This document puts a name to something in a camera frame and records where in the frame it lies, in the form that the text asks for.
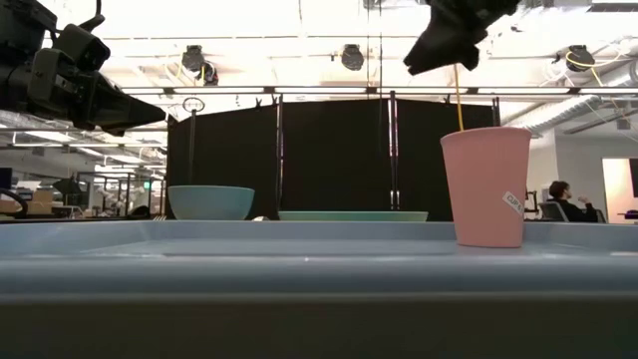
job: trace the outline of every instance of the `ceiling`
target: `ceiling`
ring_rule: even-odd
[[[94,2],[89,0],[41,2],[58,14],[59,27],[83,22],[95,12]],[[638,14],[592,13],[588,9],[521,7],[514,16],[502,18],[479,44],[479,67],[473,72],[461,70],[461,86],[568,86],[564,75],[576,85],[590,83],[590,72],[565,72],[564,61],[552,64],[555,54],[564,54],[570,45],[587,45],[601,62],[616,60],[599,68],[601,74],[638,54]],[[95,33],[112,49],[103,73],[121,87],[197,86],[178,64],[188,45],[203,47],[223,87],[454,85],[452,67],[412,77],[402,63],[430,17],[430,8],[414,0],[387,0],[383,8],[371,11],[364,9],[362,0],[109,0],[104,2],[103,14],[107,21]],[[367,57],[362,71],[349,71],[341,64],[340,51],[346,44],[359,45]],[[179,118],[187,116],[180,110],[183,97],[139,96]],[[269,96],[264,98],[267,104]],[[309,94],[286,101],[331,98]],[[255,95],[203,99],[207,112],[255,106]],[[511,120],[538,105],[538,100],[505,99],[501,101],[501,117]],[[598,135],[606,129],[602,126],[578,136]],[[165,133],[131,133],[124,140],[108,135],[96,140],[165,144],[166,137]]]

